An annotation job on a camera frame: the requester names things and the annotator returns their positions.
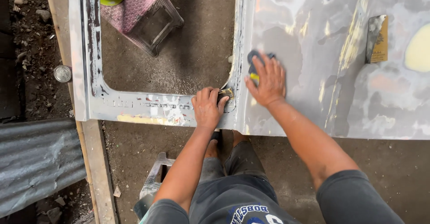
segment man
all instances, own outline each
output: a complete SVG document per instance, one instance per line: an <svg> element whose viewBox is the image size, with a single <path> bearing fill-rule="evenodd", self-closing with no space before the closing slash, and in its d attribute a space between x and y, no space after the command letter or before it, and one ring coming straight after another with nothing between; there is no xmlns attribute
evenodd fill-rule
<svg viewBox="0 0 430 224"><path fill-rule="evenodd" d="M262 58L265 66L255 56L252 59L260 76L258 87L249 78L245 78L246 86L279 122L308 167L326 223L403 223L351 157L285 101L285 70L276 59L264 54ZM197 127L164 178L143 223L298 223L279 207L250 142L236 131L224 176L217 141L210 141L228 100L221 99L217 106L218 91L209 87L193 97Z"/></svg>

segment dirt ground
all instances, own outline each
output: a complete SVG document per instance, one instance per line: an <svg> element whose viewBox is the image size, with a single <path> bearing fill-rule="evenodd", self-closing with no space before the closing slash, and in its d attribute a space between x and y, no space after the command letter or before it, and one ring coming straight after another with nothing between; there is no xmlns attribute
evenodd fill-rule
<svg viewBox="0 0 430 224"><path fill-rule="evenodd" d="M25 87L21 103L25 113L19 121L36 121L72 117L73 112L67 84L57 82L53 69L62 64L52 20L44 22L36 10L49 11L48 0L24 0L19 11L13 11L14 0L9 0L11 26L16 44L17 64ZM66 205L54 200L63 197ZM86 180L79 181L35 204L37 222L48 221L44 212L60 207L62 223L72 223L92 210Z"/></svg>
<svg viewBox="0 0 430 224"><path fill-rule="evenodd" d="M102 23L103 70L117 90L194 94L221 86L232 54L235 0L171 0L185 20L162 44L153 59ZM176 158L193 128L124 122L103 123L113 188L121 223L136 222L132 211L155 158ZM232 135L223 133L225 148ZM250 137L281 206L302 223L324 223L310 175L287 138ZM427 223L430 216L430 142L335 139L368 175L382 198L406 223Z"/></svg>

